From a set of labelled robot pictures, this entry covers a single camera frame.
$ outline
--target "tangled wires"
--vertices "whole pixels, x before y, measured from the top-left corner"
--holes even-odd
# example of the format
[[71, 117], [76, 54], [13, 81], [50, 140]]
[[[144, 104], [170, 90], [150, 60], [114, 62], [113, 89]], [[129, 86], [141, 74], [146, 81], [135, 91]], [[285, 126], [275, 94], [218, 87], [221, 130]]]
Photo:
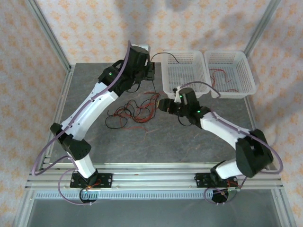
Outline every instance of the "tangled wires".
[[[145, 92], [145, 95], [152, 95], [138, 105], [133, 99], [129, 100], [124, 106], [119, 107], [113, 114], [107, 112], [108, 117], [105, 119], [105, 125], [110, 129], [132, 129], [132, 128], [144, 128], [142, 126], [133, 126], [125, 128], [129, 119], [132, 119], [136, 123], [146, 123], [156, 116], [157, 102], [160, 97], [160, 93], [156, 91]], [[119, 127], [111, 127], [108, 125], [108, 119], [118, 117], [120, 118]]]

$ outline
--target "black wire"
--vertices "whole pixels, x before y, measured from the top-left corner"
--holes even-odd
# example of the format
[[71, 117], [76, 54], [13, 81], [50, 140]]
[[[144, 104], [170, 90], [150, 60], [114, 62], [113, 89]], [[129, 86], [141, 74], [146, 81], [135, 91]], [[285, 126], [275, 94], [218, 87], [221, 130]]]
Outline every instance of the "black wire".
[[127, 92], [127, 93], [135, 93], [135, 92], [137, 92], [137, 91], [139, 90], [140, 85], [141, 85], [141, 83], [138, 84], [138, 87], [137, 87], [137, 89], [136, 89], [135, 91], [129, 91], [129, 90], [127, 90], [126, 92]]
[[153, 85], [153, 89], [155, 90], [155, 93], [157, 93], [156, 88], [155, 88], [155, 84], [153, 83], [153, 80], [151, 82], [152, 82], [152, 85]]
[[202, 81], [193, 81], [193, 82], [189, 82], [189, 83], [187, 83], [187, 84], [182, 85], [180, 88], [184, 88], [184, 87], [186, 87], [186, 86], [188, 86], [188, 85], [190, 85], [190, 84], [204, 84], [204, 85], [210, 87], [213, 91], [215, 91], [215, 92], [218, 94], [218, 97], [217, 97], [217, 98], [220, 98], [220, 97], [221, 97], [221, 94], [220, 94], [216, 89], [214, 89], [212, 86], [210, 86], [209, 84], [207, 84], [207, 83], [205, 83], [205, 82], [202, 82]]
[[[115, 111], [113, 114], [109, 114], [109, 111], [108, 111], [108, 112], [107, 112], [108, 117], [105, 119], [105, 125], [106, 125], [108, 128], [110, 128], [110, 129], [121, 129], [121, 128], [125, 127], [125, 126], [127, 125], [129, 119], [128, 119], [128, 117], [122, 116], [123, 113], [129, 115], [130, 118], [131, 118], [133, 121], [135, 121], [136, 123], [146, 123], [146, 122], [150, 121], [152, 118], [154, 118], [154, 117], [156, 116], [156, 107], [157, 107], [157, 102], [158, 102], [159, 96], [158, 96], [157, 98], [155, 98], [154, 96], [157, 96], [157, 95], [159, 95], [159, 93], [153, 94], [150, 98], [148, 98], [148, 99], [146, 99], [145, 101], [143, 101], [143, 102], [141, 103], [140, 106], [137, 104], [137, 102], [136, 102], [135, 100], [131, 99], [131, 100], [129, 100], [124, 106], [120, 106], [119, 108], [117, 108], [116, 111]], [[142, 119], [138, 119], [138, 117], [139, 117], [139, 115], [141, 114], [141, 111], [142, 111], [142, 110], [148, 110], [148, 116], [151, 115], [150, 109], [149, 109], [148, 107], [142, 107], [142, 106], [143, 106], [147, 101], [150, 101], [150, 102], [151, 102], [152, 100], [155, 101], [155, 111], [154, 111], [153, 117], [151, 117], [148, 121], [140, 122], [140, 120], [142, 120]], [[136, 112], [136, 109], [135, 109], [135, 107], [131, 104], [131, 102], [134, 102], [135, 107], [136, 107], [136, 108], [139, 108], [138, 113], [135, 113], [135, 112]], [[111, 127], [111, 126], [108, 125], [108, 123], [107, 123], [108, 119], [111, 118], [111, 117], [115, 117], [115, 116], [118, 116], [118, 117], [120, 117], [120, 118], [122, 118], [122, 119], [125, 119], [125, 123], [124, 123], [121, 127]]]
[[180, 121], [180, 115], [178, 115], [178, 121], [179, 121], [179, 123], [182, 124], [183, 126], [191, 126], [191, 125], [192, 125], [192, 123], [189, 124], [189, 125], [184, 125], [184, 124]]
[[176, 62], [178, 62], [179, 64], [180, 64], [180, 62], [176, 59], [176, 57], [172, 54], [172, 53], [168, 53], [168, 52], [160, 52], [160, 53], [157, 53], [157, 54], [155, 54], [154, 56], [156, 56], [156, 55], [158, 55], [158, 54], [162, 54], [162, 53], [167, 53], [167, 54], [170, 54], [171, 56], [173, 56], [174, 57], [174, 59], [176, 60]]

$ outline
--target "robotic arm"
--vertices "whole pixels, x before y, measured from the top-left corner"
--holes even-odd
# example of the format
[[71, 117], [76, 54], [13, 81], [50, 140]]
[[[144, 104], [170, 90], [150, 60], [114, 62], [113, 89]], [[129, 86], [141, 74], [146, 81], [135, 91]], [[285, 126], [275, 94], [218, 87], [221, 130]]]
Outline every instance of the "robotic arm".
[[[113, 86], [107, 89], [115, 79], [116, 82]], [[94, 185], [98, 178], [98, 171], [89, 156], [91, 146], [84, 140], [86, 132], [113, 101], [132, 85], [140, 85], [142, 80], [154, 80], [154, 64], [150, 62], [149, 52], [146, 49], [132, 46], [128, 58], [117, 61], [102, 72], [89, 96], [68, 119], [61, 124], [54, 123], [51, 126], [54, 135], [58, 135], [67, 128], [64, 134], [58, 138], [58, 142], [72, 157], [78, 173], [86, 185]], [[223, 161], [212, 168], [211, 179], [213, 182], [220, 182], [222, 179], [238, 175], [253, 177], [273, 161], [268, 148], [252, 140], [249, 136], [239, 133], [242, 131], [266, 142], [264, 134], [260, 130], [250, 131], [238, 127], [220, 118], [209, 108], [200, 106], [191, 88], [179, 89], [176, 93], [175, 100], [160, 100], [159, 109], [180, 117], [187, 117], [192, 124], [219, 136], [236, 150], [235, 159]]]
[[253, 177], [273, 161], [271, 151], [249, 136], [253, 135], [266, 142], [262, 131], [241, 128], [221, 118], [208, 107], [200, 106], [193, 89], [189, 87], [179, 89], [176, 93], [175, 100], [160, 100], [158, 108], [170, 114], [187, 117], [190, 123], [212, 132], [236, 150], [235, 159], [223, 161], [211, 169], [214, 182], [238, 175]]
[[[154, 80], [154, 64], [150, 62], [146, 49], [131, 46], [128, 58], [125, 59], [126, 62], [119, 60], [102, 72], [89, 96], [69, 118], [61, 124], [54, 123], [51, 126], [54, 135], [68, 127], [58, 138], [58, 142], [72, 157], [79, 174], [88, 186], [96, 182], [98, 171], [89, 156], [91, 145], [84, 140], [86, 132], [98, 116], [132, 85], [140, 85], [142, 80]], [[116, 83], [108, 91], [98, 95], [116, 79], [120, 71], [122, 74]]]

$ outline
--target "aluminum frame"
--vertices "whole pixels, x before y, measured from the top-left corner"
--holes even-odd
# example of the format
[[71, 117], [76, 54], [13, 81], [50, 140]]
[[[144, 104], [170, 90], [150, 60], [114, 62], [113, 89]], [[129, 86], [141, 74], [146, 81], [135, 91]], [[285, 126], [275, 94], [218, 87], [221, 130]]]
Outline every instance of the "aluminum frame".
[[32, 11], [34, 17], [38, 20], [38, 23], [42, 31], [44, 32], [46, 38], [50, 42], [54, 52], [57, 54], [61, 64], [66, 70], [69, 70], [71, 68], [70, 62], [68, 61], [51, 27], [46, 21], [45, 16], [43, 15], [43, 12], [40, 9], [39, 5], [37, 4], [36, 0], [25, 0], [25, 1], [28, 5], [28, 8]]
[[[102, 192], [109, 196], [114, 194], [115, 196], [112, 199], [120, 198], [128, 193], [153, 194], [159, 191], [166, 191], [169, 192], [169, 194], [185, 193], [187, 195], [193, 195], [192, 198], [196, 198], [196, 193], [201, 195], [204, 189], [196, 187], [194, 180], [195, 173], [210, 172], [210, 168], [214, 165], [215, 163], [97, 164], [96, 168], [99, 172], [110, 172], [114, 175], [112, 188], [102, 190], [94, 189], [93, 191], [95, 193]], [[48, 193], [49, 195], [44, 196], [44, 198], [47, 199], [60, 199], [57, 196], [59, 177], [66, 169], [72, 168], [72, 164], [58, 163], [54, 168], [45, 172], [43, 175], [30, 175], [13, 226], [26, 226], [33, 206], [33, 200], [41, 199], [41, 196], [37, 195], [38, 193]], [[238, 177], [239, 183], [242, 182], [243, 178], [243, 176]], [[69, 187], [70, 180], [71, 173], [63, 177], [61, 189], [64, 194], [73, 199], [75, 195], [79, 193], [79, 189], [71, 189]], [[294, 218], [279, 175], [257, 174], [254, 178], [247, 179], [242, 190], [254, 189], [270, 190], [281, 226], [295, 226]], [[178, 197], [178, 195], [165, 199], [176, 199], [176, 197]]]
[[[267, 9], [264, 12], [262, 19], [260, 20], [257, 28], [251, 37], [247, 47], [245, 48], [245, 54], [248, 57], [254, 46], [261, 37], [266, 25], [269, 23], [270, 18], [275, 12], [278, 4], [281, 0], [271, 0]], [[49, 39], [52, 47], [58, 55], [62, 65], [68, 71], [64, 85], [61, 90], [60, 99], [58, 100], [56, 115], [54, 122], [60, 120], [68, 90], [70, 87], [74, 65], [70, 66], [62, 48], [60, 47], [57, 39], [55, 38], [51, 28], [49, 27], [42, 11], [35, 0], [26, 0], [29, 8], [33, 11], [33, 14], [39, 21], [39, 24], [44, 31], [45, 35]], [[250, 116], [252, 128], [256, 128], [256, 122], [254, 120], [252, 104], [248, 97], [244, 98], [245, 104]], [[53, 146], [51, 146], [41, 161], [41, 168], [49, 166], [50, 155]], [[161, 164], [96, 164], [96, 168], [99, 172], [111, 172], [113, 176], [113, 188], [107, 189], [110, 191], [126, 192], [130, 190], [192, 190], [197, 191], [196, 183], [193, 179], [197, 172], [209, 172], [210, 168], [216, 163], [161, 163]], [[29, 215], [39, 190], [56, 190], [59, 177], [66, 169], [73, 168], [72, 164], [58, 163], [52, 169], [45, 172], [42, 176], [34, 177], [29, 176], [26, 183], [25, 193], [23, 195], [20, 207], [18, 209], [16, 219], [13, 226], [26, 226]], [[69, 188], [69, 181], [71, 173], [67, 174], [63, 180], [61, 187], [65, 191], [76, 191], [76, 189]], [[273, 198], [275, 200], [276, 209], [282, 226], [295, 226], [294, 217], [291, 213], [291, 208], [287, 201], [287, 196], [283, 188], [280, 176], [269, 174], [258, 174], [254, 178], [247, 179], [243, 190], [245, 189], [269, 189], [272, 191]]]

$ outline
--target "black mounting plate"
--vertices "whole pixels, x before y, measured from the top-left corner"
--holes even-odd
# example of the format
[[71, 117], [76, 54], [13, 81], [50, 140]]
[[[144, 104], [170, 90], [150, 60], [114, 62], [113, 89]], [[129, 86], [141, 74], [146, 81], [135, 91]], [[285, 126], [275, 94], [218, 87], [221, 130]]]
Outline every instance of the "black mounting plate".
[[[105, 173], [98, 173], [97, 181], [100, 180], [101, 184], [94, 186], [94, 188], [111, 188], [112, 181], [113, 181], [113, 174], [105, 174]], [[85, 188], [87, 187], [87, 183], [81, 177], [81, 175], [76, 172], [73, 173], [71, 176], [71, 188]]]
[[197, 188], [228, 188], [238, 185], [238, 180], [235, 176], [215, 183], [211, 179], [210, 173], [196, 173], [194, 179], [196, 180]]

